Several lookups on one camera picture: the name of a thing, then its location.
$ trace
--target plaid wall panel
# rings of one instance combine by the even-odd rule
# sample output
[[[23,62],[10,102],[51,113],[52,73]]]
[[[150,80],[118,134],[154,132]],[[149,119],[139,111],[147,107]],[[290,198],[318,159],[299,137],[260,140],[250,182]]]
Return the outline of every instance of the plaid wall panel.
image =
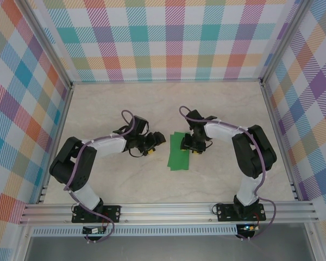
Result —
[[[326,238],[326,0],[314,1],[267,88],[299,188],[315,203]]]
[[[287,16],[286,20],[285,20],[285,23],[283,25],[283,27],[281,28],[280,30],[280,33],[278,34],[275,42],[274,42],[274,45],[267,57],[267,60],[265,62],[265,65],[263,66],[262,70],[261,70],[261,73],[260,73],[260,78],[263,77],[263,75],[265,74],[267,68],[268,68],[268,65],[269,63],[271,62],[272,58],[273,58],[273,55],[274,53],[277,51],[278,47],[280,46],[280,43],[281,43],[281,40],[283,39],[283,36],[285,35],[286,33],[286,30],[288,29],[289,27],[289,24],[290,22],[292,21],[294,15],[296,14],[296,11],[299,7],[299,4],[301,3],[302,0],[295,0],[290,12],[289,12],[289,15]]]
[[[275,26],[285,22],[285,31],[298,3],[30,0],[70,77],[83,82],[258,78],[266,47],[283,34]],[[280,16],[287,8],[288,18]]]
[[[66,91],[14,0],[0,0],[0,261],[36,198]]]

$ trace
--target wire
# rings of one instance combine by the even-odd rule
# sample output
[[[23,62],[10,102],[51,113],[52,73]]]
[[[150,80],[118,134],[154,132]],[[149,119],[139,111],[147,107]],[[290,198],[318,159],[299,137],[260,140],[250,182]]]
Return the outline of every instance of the wire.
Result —
[[[129,125],[129,121],[126,119],[126,117],[124,117],[124,113],[128,113],[129,111],[127,111],[127,110],[123,110],[123,111],[121,111],[121,115],[122,115],[122,118],[124,119],[124,121],[126,122],[126,124],[128,124]]]
[[[110,219],[109,217],[103,215],[103,214],[100,214],[98,212],[94,212],[93,210],[89,209],[88,207],[86,207],[85,205],[83,205],[78,199],[77,197],[74,195],[74,193],[69,190],[68,191],[70,193],[70,196],[80,205],[80,207],[82,207],[83,209],[85,209],[86,211],[88,211],[89,213],[93,214],[93,215],[97,215],[97,216],[100,216],[101,218],[107,220],[108,222],[110,222],[112,224],[112,229],[110,231],[110,233],[100,239],[98,239],[98,241],[93,241],[94,243],[99,243],[99,242],[102,242],[104,240],[106,240],[107,238],[109,238],[113,232],[115,231],[115,223],[113,222],[112,219]],[[89,243],[90,242],[90,239],[88,238],[88,234],[86,235],[86,239],[87,239],[87,242]]]
[[[76,203],[71,206],[71,212],[74,214],[74,206],[77,205]]]
[[[133,158],[141,158],[143,156],[143,154],[141,154],[140,156],[135,156],[131,153],[130,149],[128,150],[129,155],[131,155]]]
[[[98,242],[98,243],[99,243],[99,242],[104,241],[105,239],[109,238],[109,237],[113,234],[113,232],[114,232],[114,230],[115,230],[115,223],[112,221],[112,219],[108,218],[107,216],[104,216],[104,215],[102,215],[102,214],[100,214],[100,213],[94,212],[93,210],[91,210],[91,209],[87,208],[85,205],[83,205],[83,204],[82,204],[82,203],[77,199],[77,197],[73,194],[73,192],[70,190],[69,187],[70,187],[71,183],[72,183],[73,180],[74,180],[74,177],[75,177],[75,174],[76,174],[76,170],[77,170],[77,166],[78,166],[78,164],[79,164],[80,157],[81,157],[81,155],[82,155],[82,153],[83,153],[83,150],[85,150],[85,148],[86,148],[89,144],[91,144],[91,143],[93,143],[93,142],[95,142],[95,141],[100,141],[100,140],[105,140],[105,139],[113,139],[113,138],[123,137],[123,136],[127,135],[128,133],[130,133],[130,132],[134,129],[134,126],[135,126],[135,118],[134,118],[133,113],[131,113],[131,112],[128,111],[128,110],[123,110],[123,111],[121,111],[121,115],[122,115],[124,121],[125,121],[127,124],[129,124],[129,122],[128,122],[127,119],[124,117],[124,113],[129,113],[129,114],[131,115],[131,119],[132,119],[131,128],[130,128],[127,132],[124,132],[124,133],[119,134],[119,135],[108,135],[108,136],[99,137],[99,138],[96,138],[96,139],[94,139],[94,140],[90,140],[90,141],[86,142],[86,143],[81,147],[80,151],[79,151],[78,154],[77,154],[76,161],[75,161],[75,165],[74,165],[74,168],[73,168],[73,170],[72,170],[71,176],[70,176],[68,182],[66,183],[66,185],[65,185],[65,187],[64,187],[64,190],[65,190],[65,191],[68,191],[68,192],[70,193],[70,196],[71,196],[71,197],[72,197],[72,198],[73,198],[73,199],[74,199],[74,200],[75,200],[75,201],[76,201],[76,202],[77,202],[77,203],[78,203],[78,204],[79,204],[83,209],[85,209],[86,211],[88,211],[89,213],[91,213],[91,214],[93,214],[93,215],[100,216],[101,218],[107,220],[108,222],[110,222],[110,223],[112,224],[112,229],[111,229],[110,233],[109,233],[108,235],[106,235],[106,236],[100,238],[98,241],[94,241],[94,243],[95,243],[95,242]]]
[[[259,215],[256,212],[254,213],[254,215],[257,218],[257,225],[256,226],[260,228],[260,217],[259,217]]]
[[[121,115],[122,115],[123,119],[125,120],[125,122],[128,122],[128,121],[126,120],[126,118],[124,117],[124,115],[123,115],[123,113],[125,113],[125,112],[126,112],[126,113],[129,113],[129,114],[131,115],[131,118],[133,119],[133,123],[132,123],[132,125],[131,125],[131,128],[130,128],[127,132],[124,132],[124,133],[119,134],[119,135],[113,135],[113,136],[108,135],[108,136],[99,137],[99,138],[96,138],[96,139],[94,139],[94,140],[90,140],[90,141],[86,142],[86,143],[81,147],[80,151],[78,152],[78,155],[77,155],[77,157],[76,157],[76,161],[75,161],[75,165],[74,165],[74,168],[73,168],[72,173],[71,173],[71,177],[70,177],[69,181],[66,183],[66,185],[65,185],[65,187],[64,187],[64,190],[68,190],[68,189],[69,189],[69,186],[71,185],[71,183],[72,183],[72,181],[73,181],[73,179],[74,179],[74,177],[75,177],[76,170],[77,170],[77,167],[78,167],[78,164],[79,164],[79,161],[80,161],[80,157],[81,157],[81,155],[82,155],[82,153],[83,153],[83,150],[84,150],[84,149],[85,149],[89,144],[91,144],[91,143],[93,143],[93,142],[95,142],[95,141],[100,141],[100,140],[105,140],[105,139],[113,139],[113,138],[123,137],[123,136],[127,135],[128,133],[130,133],[130,132],[134,129],[134,126],[135,126],[135,118],[134,118],[133,113],[131,113],[131,112],[128,111],[128,110],[123,110],[123,111],[121,112]]]
[[[209,148],[212,145],[212,140],[209,140],[211,143],[205,147],[205,149]]]
[[[214,212],[214,208],[218,205],[218,204],[222,204],[222,203],[216,203],[215,205],[212,206],[211,208],[211,212],[217,216],[217,213]]]
[[[102,222],[102,230],[105,231],[107,229],[107,227],[109,226],[109,220],[108,220],[108,224],[106,225],[106,227],[104,228],[104,221],[105,219],[103,219],[103,222]]]
[[[189,121],[194,121],[194,122],[210,122],[210,123],[215,123],[215,124],[220,124],[220,125],[224,125],[224,126],[227,126],[227,127],[230,127],[230,128],[233,128],[233,129],[238,129],[242,132],[244,132],[250,139],[251,139],[251,142],[253,143],[253,145],[255,146],[256,148],[256,151],[259,155],[259,158],[260,158],[260,161],[261,161],[261,167],[262,167],[262,180],[260,182],[260,184],[255,188],[254,190],[254,194],[256,197],[258,197],[260,200],[262,201],[266,201],[266,202],[269,202],[273,205],[273,208],[274,208],[274,212],[273,212],[273,217],[271,219],[271,221],[269,222],[268,226],[259,234],[253,236],[252,238],[256,238],[260,235],[262,235],[266,230],[268,230],[268,228],[273,224],[274,222],[274,219],[275,219],[275,216],[277,215],[277,206],[275,205],[275,203],[272,201],[272,200],[268,200],[266,198],[262,198],[260,196],[257,195],[257,191],[259,190],[259,188],[264,184],[265,182],[265,179],[266,179],[266,166],[265,166],[265,161],[263,159],[263,156],[262,156],[262,153],[261,153],[261,150],[260,150],[260,147],[259,145],[257,144],[257,142],[255,141],[254,137],[245,129],[241,128],[241,127],[238,127],[238,126],[235,126],[235,125],[232,125],[232,124],[229,124],[227,122],[223,122],[223,121],[213,121],[213,120],[195,120],[195,119],[192,119],[192,118],[189,118],[187,117],[185,114],[183,114],[183,112],[181,111],[182,109],[186,109],[188,110],[189,112],[191,112],[191,110],[182,105],[180,106],[179,108],[179,112],[181,114],[182,117],[184,117],[186,120],[189,120]]]

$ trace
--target metal rail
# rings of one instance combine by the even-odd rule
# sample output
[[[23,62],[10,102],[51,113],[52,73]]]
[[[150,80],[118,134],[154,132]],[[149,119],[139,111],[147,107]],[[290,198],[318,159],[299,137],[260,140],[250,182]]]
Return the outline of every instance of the metal rail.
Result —
[[[74,85],[91,85],[91,84],[143,84],[143,83],[232,83],[232,82],[257,82],[257,78],[240,78],[240,79],[196,79],[196,80],[126,80],[123,81],[108,81],[108,80],[98,80],[98,81],[89,81],[89,82],[82,82],[82,81],[75,81],[73,82]]]
[[[27,3],[26,0],[15,0],[15,3],[17,4],[18,8],[22,12],[24,18],[27,20],[30,27],[32,28],[34,35],[38,39],[44,52],[49,57],[59,77],[70,89],[70,77],[68,76],[63,64],[61,63],[57,53],[55,52],[51,42],[49,41],[44,29],[41,27],[39,21],[37,20],[34,11],[31,9],[30,5]]]
[[[294,35],[296,34],[299,26],[302,23],[303,18],[305,17],[306,13],[309,11],[311,5],[313,4],[314,0],[303,0],[301,1],[297,11],[290,22],[283,39],[279,45],[279,48],[274,53],[272,60],[270,61],[268,68],[262,78],[264,84],[268,82],[270,77],[272,76],[273,72],[277,68],[281,58],[283,57],[287,47],[290,45]]]
[[[269,223],[273,217],[273,206],[262,202]],[[156,204],[121,204],[121,219],[118,226],[126,225],[202,225],[220,224],[211,212],[216,203],[156,203]],[[276,202],[277,216],[274,223],[317,222],[318,216],[309,201]],[[75,226],[71,223],[72,204],[32,204],[27,205],[21,224],[25,226]],[[224,224],[244,224],[245,221],[222,222]],[[84,223],[80,225],[101,225]]]
[[[70,107],[70,104],[71,104],[71,99],[72,99],[73,92],[74,92],[73,89],[69,89],[67,91],[67,94],[66,94],[64,109],[63,109],[63,112],[61,113],[57,133],[55,135],[55,138],[54,138],[53,143],[52,143],[52,148],[51,148],[50,153],[49,153],[47,168],[46,168],[46,171],[45,171],[44,175],[42,176],[42,182],[41,182],[41,184],[40,184],[40,186],[38,188],[39,193],[36,195],[36,198],[34,200],[34,202],[36,202],[37,204],[42,203],[42,201],[45,200],[45,194],[47,192],[49,178],[51,177],[50,174],[49,174],[49,167],[52,164],[55,156],[57,155],[60,138],[61,138],[61,135],[62,135],[62,132],[63,132],[63,129],[64,129],[64,125],[65,125],[67,113],[69,111],[69,107]]]
[[[268,95],[266,88],[263,86],[263,84],[261,82],[260,82],[260,87],[261,87],[261,92],[262,92],[262,95],[263,95],[263,98],[264,98],[264,101],[265,101],[265,104],[267,107],[269,119],[271,120],[271,123],[272,123],[274,135],[278,142],[280,154],[283,159],[283,163],[284,163],[284,167],[285,167],[287,176],[288,176],[290,182],[293,183],[294,187],[298,188],[298,189],[296,189],[296,194],[297,194],[298,199],[303,200],[302,192],[299,190],[298,181],[293,173],[289,155],[287,154],[286,149],[285,149],[285,145],[284,145],[285,143],[283,140],[283,136],[281,135],[281,132],[280,132],[278,121],[275,119],[274,108],[271,104],[270,97]]]

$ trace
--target aluminum frame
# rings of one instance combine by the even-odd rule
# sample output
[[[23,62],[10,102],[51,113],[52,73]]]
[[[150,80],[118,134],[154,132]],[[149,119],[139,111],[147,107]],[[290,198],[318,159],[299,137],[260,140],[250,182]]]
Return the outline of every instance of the aluminum frame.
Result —
[[[262,202],[269,223],[274,208],[271,203]],[[118,226],[126,225],[203,225],[211,223],[246,224],[246,221],[218,222],[211,212],[215,205],[211,203],[147,203],[121,204],[121,219]],[[318,216],[309,201],[278,201],[277,216],[274,223],[311,223],[317,222]],[[75,226],[71,223],[72,204],[32,204],[27,205],[21,219],[24,226]],[[84,223],[81,226],[101,225],[101,223]]]
[[[116,81],[116,82],[110,82],[110,81],[103,81],[99,80],[97,82],[73,82],[74,85],[95,85],[95,84],[123,84],[123,83],[232,83],[232,82],[257,82],[257,78],[240,78],[240,79],[219,79],[219,80],[131,80],[126,82]]]
[[[54,155],[57,152],[58,144],[60,141],[62,129],[66,120],[66,115],[68,108],[71,103],[71,97],[73,90],[71,89],[71,81],[63,67],[60,63],[60,60],[51,46],[51,43],[48,41],[48,38],[39,25],[33,11],[31,10],[29,4],[26,0],[15,0],[18,7],[21,9],[24,16],[27,18],[29,25],[32,27],[34,34],[40,41],[43,49],[46,51],[47,55],[52,61],[52,64],[56,67],[57,72],[62,76],[64,82],[70,87],[68,93],[68,98],[66,100],[65,109],[60,120],[60,126],[57,131],[56,139],[53,144],[51,159],[54,158]],[[289,25],[289,28],[280,43],[280,46],[272,61],[270,62],[268,69],[264,75],[263,82],[266,83],[272,73],[274,72],[279,60],[283,56],[287,46],[290,44],[295,32],[298,29],[305,13],[309,10],[310,5],[313,3],[313,0],[303,0],[300,7],[298,8],[294,19]],[[245,82],[245,81],[254,81],[255,79],[238,79],[238,80],[226,80],[234,82]],[[292,174],[292,169],[290,162],[287,158],[283,141],[279,133],[279,128],[275,124],[275,118],[273,114],[273,108],[269,102],[266,90],[261,86],[262,93],[266,102],[269,116],[272,121],[273,129],[275,136],[279,143],[279,148],[281,155],[284,159],[285,168],[287,170],[290,181],[294,184],[297,182],[294,180],[294,175]],[[38,202],[43,201],[43,191],[46,190],[49,175],[48,173],[44,176],[44,182],[42,187],[42,197],[38,199]],[[297,191],[297,196],[299,199],[302,199],[302,195],[299,190]],[[215,203],[181,203],[181,204],[122,204],[122,214],[121,221],[117,226],[142,226],[153,225],[160,226],[163,224],[167,225],[219,225],[221,222],[217,222],[217,218],[211,213],[211,207]],[[275,218],[274,223],[305,223],[308,236],[310,238],[311,246],[313,248],[315,257],[317,260],[326,260],[326,257],[323,253],[321,247],[321,242],[319,240],[319,231],[316,226],[318,222],[318,216],[315,212],[314,206],[311,202],[303,201],[288,201],[288,202],[276,202],[278,206],[277,217]],[[270,203],[264,203],[265,211],[267,214],[267,221],[263,223],[268,223],[273,216],[273,207]],[[75,224],[70,222],[71,219],[71,204],[61,204],[61,205],[51,205],[51,204],[36,204],[36,205],[27,205],[23,213],[20,226],[20,244],[16,249],[16,252],[13,255],[13,260],[24,260],[26,255],[30,237],[33,235],[34,227],[36,226],[75,226]],[[241,224],[244,222],[226,222],[229,224]]]

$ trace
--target black mounting plate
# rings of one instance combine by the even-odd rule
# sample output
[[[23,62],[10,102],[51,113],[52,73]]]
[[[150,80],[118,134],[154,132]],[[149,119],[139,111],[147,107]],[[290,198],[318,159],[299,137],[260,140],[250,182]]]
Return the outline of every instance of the black mounting plate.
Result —
[[[118,223],[120,221],[121,216],[121,206],[103,206],[103,215],[112,219],[114,223]],[[85,209],[80,206],[75,206],[73,208],[73,215],[71,218],[72,223],[101,223],[97,216],[89,213]]]
[[[217,221],[219,221],[219,222],[225,222],[225,221],[257,221],[257,217],[256,217],[256,215],[254,215],[254,213],[258,214],[259,221],[265,221],[266,220],[266,213],[264,212],[265,209],[263,207],[263,204],[256,204],[256,206],[254,206],[253,212],[249,213],[249,215],[246,216],[244,219],[240,219],[238,217],[238,214],[234,210],[233,206],[234,206],[234,204],[217,204],[216,205]]]

